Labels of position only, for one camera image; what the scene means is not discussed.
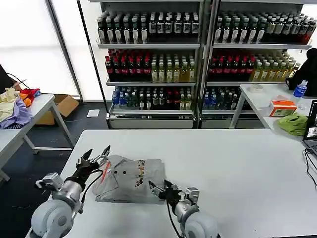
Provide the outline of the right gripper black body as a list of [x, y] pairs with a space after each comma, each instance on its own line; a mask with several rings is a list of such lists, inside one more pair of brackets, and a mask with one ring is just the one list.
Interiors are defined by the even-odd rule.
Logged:
[[171, 206], [176, 206], [184, 199], [184, 193], [177, 186], [160, 187], [159, 199], [165, 200]]

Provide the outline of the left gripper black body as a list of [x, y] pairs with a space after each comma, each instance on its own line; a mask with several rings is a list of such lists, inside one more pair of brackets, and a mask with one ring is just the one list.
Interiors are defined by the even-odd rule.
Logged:
[[76, 166], [75, 173], [71, 176], [71, 180], [78, 184], [85, 184], [90, 174], [99, 168], [98, 162], [90, 162], [88, 160], [81, 160]]

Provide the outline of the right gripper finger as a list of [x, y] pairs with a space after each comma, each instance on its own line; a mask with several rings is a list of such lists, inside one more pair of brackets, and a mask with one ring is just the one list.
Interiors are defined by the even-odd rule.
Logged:
[[173, 184], [171, 181], [164, 180], [164, 190], [165, 191], [177, 191], [177, 185]]
[[155, 185], [152, 181], [149, 181], [149, 187], [151, 193], [156, 197], [161, 197], [161, 195], [164, 193], [164, 189]]

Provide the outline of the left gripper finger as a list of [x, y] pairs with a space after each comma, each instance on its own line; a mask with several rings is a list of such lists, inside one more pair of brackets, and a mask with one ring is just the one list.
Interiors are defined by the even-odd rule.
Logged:
[[89, 149], [88, 151], [86, 151], [82, 156], [81, 156], [81, 158], [80, 158], [80, 162], [81, 163], [84, 163], [84, 162], [86, 162], [86, 161], [88, 161], [89, 162], [89, 157], [90, 157], [90, 155], [91, 155], [91, 153], [92, 153], [92, 148], [91, 149]]
[[104, 164], [108, 160], [109, 153], [110, 153], [110, 145], [107, 146], [100, 155], [92, 159], [91, 163]]

